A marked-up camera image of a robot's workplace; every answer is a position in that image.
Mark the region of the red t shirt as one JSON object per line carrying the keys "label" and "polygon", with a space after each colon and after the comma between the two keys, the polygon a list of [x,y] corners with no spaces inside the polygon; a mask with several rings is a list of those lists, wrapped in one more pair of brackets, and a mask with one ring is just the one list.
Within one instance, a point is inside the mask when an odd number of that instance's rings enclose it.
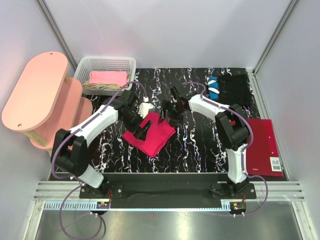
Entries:
{"label": "red t shirt", "polygon": [[145,140],[137,139],[129,131],[126,131],[122,138],[147,156],[155,157],[176,132],[175,128],[170,126],[166,120],[159,123],[159,119],[158,113],[150,112],[142,121],[141,127],[145,127],[149,121],[152,122]]}

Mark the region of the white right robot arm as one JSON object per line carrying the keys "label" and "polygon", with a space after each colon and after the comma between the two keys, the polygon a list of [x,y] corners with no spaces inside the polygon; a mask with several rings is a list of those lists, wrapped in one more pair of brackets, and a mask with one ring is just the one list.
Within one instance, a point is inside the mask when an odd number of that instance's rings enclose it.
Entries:
{"label": "white right robot arm", "polygon": [[186,111],[199,113],[215,122],[218,138],[227,152],[227,181],[211,191],[219,197],[245,195],[249,187],[246,166],[247,148],[252,144],[253,131],[242,107],[218,103],[204,96],[204,92],[189,91],[185,83],[170,89],[171,99],[161,101],[159,122],[167,120],[175,127],[183,123]]}

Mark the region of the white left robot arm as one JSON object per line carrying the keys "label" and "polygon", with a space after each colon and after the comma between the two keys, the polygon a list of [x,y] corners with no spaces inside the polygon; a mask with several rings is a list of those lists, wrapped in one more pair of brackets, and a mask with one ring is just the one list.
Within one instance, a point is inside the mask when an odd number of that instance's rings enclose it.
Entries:
{"label": "white left robot arm", "polygon": [[75,127],[56,132],[51,167],[70,173],[81,182],[94,189],[101,187],[105,177],[89,163],[89,146],[92,141],[108,126],[122,121],[127,131],[138,140],[144,141],[151,126],[151,121],[141,127],[146,116],[154,110],[154,105],[144,97],[138,103],[135,93],[124,90],[120,97],[112,96],[105,100],[98,110]]}

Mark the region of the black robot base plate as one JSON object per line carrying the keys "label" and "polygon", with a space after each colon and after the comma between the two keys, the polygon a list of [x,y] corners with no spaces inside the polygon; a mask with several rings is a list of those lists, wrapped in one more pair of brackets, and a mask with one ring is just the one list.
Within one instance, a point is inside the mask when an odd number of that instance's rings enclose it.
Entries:
{"label": "black robot base plate", "polygon": [[225,173],[105,173],[99,189],[84,186],[81,199],[111,198],[116,209],[205,209],[219,208],[222,200],[255,200],[255,186],[246,181],[240,190]]}

